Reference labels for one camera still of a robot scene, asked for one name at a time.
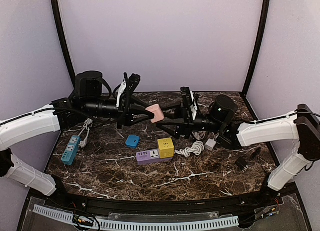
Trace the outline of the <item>pink charger plug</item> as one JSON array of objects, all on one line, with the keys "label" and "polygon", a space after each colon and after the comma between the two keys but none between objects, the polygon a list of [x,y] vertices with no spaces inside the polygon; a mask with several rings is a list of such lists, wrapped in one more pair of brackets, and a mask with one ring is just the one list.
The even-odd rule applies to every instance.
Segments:
[{"label": "pink charger plug", "polygon": [[154,114],[154,118],[150,120],[153,124],[165,119],[164,113],[159,104],[151,105],[147,107],[145,110]]}]

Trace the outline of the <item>yellow cube socket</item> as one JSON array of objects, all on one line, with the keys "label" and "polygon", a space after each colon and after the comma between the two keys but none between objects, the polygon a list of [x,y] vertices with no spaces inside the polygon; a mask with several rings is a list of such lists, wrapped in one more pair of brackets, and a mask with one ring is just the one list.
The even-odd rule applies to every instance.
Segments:
[{"label": "yellow cube socket", "polygon": [[169,138],[162,138],[157,140],[157,148],[159,157],[161,159],[172,158],[175,153],[175,146],[173,140]]}]

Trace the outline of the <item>purple power strip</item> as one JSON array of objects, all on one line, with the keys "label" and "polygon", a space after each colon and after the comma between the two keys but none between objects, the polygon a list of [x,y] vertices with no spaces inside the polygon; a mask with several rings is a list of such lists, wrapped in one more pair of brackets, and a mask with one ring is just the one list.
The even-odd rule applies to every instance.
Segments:
[{"label": "purple power strip", "polygon": [[158,149],[139,151],[136,153],[136,160],[138,165],[147,165],[153,163],[163,163],[171,161],[173,157],[160,158]]}]

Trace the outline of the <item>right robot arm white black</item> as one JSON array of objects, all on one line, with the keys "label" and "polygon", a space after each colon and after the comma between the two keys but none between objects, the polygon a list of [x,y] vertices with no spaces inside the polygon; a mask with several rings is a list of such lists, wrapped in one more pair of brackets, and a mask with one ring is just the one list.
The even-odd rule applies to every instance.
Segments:
[{"label": "right robot arm white black", "polygon": [[202,114],[198,98],[188,87],[181,89],[181,104],[168,107],[173,114],[158,121],[156,127],[179,139],[189,138],[192,132],[217,133],[217,142],[228,150],[281,140],[297,140],[291,154],[267,176],[266,188],[279,192],[307,165],[320,159],[320,120],[305,104],[287,114],[255,121],[235,120],[236,103],[223,94],[218,95]]}]

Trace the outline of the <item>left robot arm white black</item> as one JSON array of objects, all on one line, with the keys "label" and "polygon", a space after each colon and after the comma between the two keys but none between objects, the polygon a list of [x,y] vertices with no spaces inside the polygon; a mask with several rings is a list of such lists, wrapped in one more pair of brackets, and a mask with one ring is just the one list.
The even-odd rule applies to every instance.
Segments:
[{"label": "left robot arm white black", "polygon": [[141,77],[124,75],[117,97],[99,71],[85,71],[75,78],[71,95],[44,107],[0,123],[0,176],[12,179],[50,197],[63,186],[58,178],[45,174],[20,160],[11,146],[46,133],[72,128],[86,119],[100,124],[132,126],[151,120],[155,115],[147,104],[133,96]]}]

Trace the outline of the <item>black plug adapter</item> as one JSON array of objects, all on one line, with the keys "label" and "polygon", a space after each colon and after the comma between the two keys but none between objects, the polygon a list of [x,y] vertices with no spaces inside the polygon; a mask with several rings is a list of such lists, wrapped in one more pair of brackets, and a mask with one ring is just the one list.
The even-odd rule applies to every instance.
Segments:
[{"label": "black plug adapter", "polygon": [[242,172],[248,170],[248,162],[243,158],[239,157],[234,163]]}]

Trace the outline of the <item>blue flat adapter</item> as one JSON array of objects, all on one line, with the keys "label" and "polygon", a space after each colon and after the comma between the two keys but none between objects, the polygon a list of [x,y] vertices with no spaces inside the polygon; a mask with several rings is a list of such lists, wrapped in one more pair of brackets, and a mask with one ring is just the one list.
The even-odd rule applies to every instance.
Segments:
[{"label": "blue flat adapter", "polygon": [[138,147],[140,140],[141,140],[141,138],[137,135],[129,135],[125,141],[125,145],[128,148],[135,149]]}]

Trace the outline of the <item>white charger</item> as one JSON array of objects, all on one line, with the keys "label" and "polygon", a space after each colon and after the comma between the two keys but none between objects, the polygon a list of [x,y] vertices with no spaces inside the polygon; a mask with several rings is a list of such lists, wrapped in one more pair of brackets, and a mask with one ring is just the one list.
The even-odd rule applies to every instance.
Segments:
[{"label": "white charger", "polygon": [[209,138],[209,139],[206,141],[206,143],[205,143],[205,145],[204,145],[204,148],[205,148],[206,150],[212,151],[212,150],[215,148],[216,144],[217,144],[217,142],[216,142],[214,139]]}]

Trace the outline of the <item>teal power strip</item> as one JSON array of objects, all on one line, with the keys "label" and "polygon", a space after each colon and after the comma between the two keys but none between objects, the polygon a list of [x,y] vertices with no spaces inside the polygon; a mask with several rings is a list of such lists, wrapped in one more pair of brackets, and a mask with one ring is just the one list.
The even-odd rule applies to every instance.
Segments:
[{"label": "teal power strip", "polygon": [[73,135],[71,137],[61,158],[63,164],[68,166],[71,166],[73,164],[79,149],[80,142],[80,136]]}]

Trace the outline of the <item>black front aluminium rail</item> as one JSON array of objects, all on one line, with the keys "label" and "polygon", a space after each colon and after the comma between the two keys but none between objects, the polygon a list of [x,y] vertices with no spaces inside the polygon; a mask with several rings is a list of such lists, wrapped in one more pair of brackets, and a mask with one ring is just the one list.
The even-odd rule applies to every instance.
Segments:
[{"label": "black front aluminium rail", "polygon": [[230,197],[191,201],[127,201],[94,198],[58,192],[46,198],[49,204],[77,212],[104,216],[111,213],[131,215],[186,215],[219,212],[245,215],[259,208],[275,205],[276,199],[260,192]]}]

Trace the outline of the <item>left black frame post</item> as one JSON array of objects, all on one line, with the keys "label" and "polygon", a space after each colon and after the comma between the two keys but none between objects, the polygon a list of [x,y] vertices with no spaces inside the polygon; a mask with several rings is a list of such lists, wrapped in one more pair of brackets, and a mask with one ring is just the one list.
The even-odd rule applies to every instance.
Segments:
[{"label": "left black frame post", "polygon": [[72,58],[70,55],[66,34],[63,26],[63,19],[61,15],[59,0],[50,0],[51,8],[53,13],[53,18],[55,22],[56,32],[58,35],[58,40],[60,44],[60,48],[62,51],[62,55],[64,58],[64,62],[67,68],[67,72],[72,83],[72,86],[75,87],[76,85],[76,72],[73,66]]}]

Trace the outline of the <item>black frame post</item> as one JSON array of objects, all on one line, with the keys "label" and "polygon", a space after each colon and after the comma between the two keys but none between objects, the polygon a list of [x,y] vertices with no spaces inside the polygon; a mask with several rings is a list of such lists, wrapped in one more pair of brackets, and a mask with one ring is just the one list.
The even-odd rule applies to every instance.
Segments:
[{"label": "black frame post", "polygon": [[244,86],[243,86],[243,89],[241,92],[244,97],[246,97],[248,95],[248,92],[249,92],[249,89],[250,89],[250,86],[251,86],[251,83],[253,80],[253,76],[254,76],[254,73],[256,70],[262,42],[264,39],[264,33],[265,33],[265,28],[266,28],[267,19],[268,19],[270,1],[271,0],[263,0],[262,1],[261,14],[260,14],[260,19],[259,19],[255,44],[253,47],[253,52],[252,52],[248,72],[246,75],[246,79],[244,82]]},{"label": "black frame post", "polygon": [[51,8],[53,13],[53,18],[55,22],[56,32],[58,35],[58,40],[60,44],[60,48],[62,51],[62,55],[64,58],[64,62],[67,68],[67,72],[72,83],[72,86],[75,87],[76,85],[76,72],[73,66],[72,58],[70,55],[66,34],[63,26],[63,19],[61,15],[59,0],[50,0]]}]

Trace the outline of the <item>right black frame post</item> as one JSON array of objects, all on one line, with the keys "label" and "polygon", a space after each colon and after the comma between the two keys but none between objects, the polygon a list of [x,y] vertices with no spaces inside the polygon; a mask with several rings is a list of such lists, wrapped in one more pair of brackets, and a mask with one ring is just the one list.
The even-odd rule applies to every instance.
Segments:
[{"label": "right black frame post", "polygon": [[253,80],[253,76],[254,76],[254,73],[256,70],[262,42],[264,39],[264,33],[265,33],[265,28],[266,28],[267,19],[268,19],[270,1],[271,0],[263,0],[262,1],[261,14],[260,14],[260,19],[259,19],[255,44],[253,47],[253,52],[252,52],[248,72],[246,75],[246,79],[244,82],[244,86],[243,86],[243,89],[241,92],[244,97],[246,97],[248,95],[248,92],[249,92],[249,89],[250,89],[250,86],[251,86],[251,83]]}]

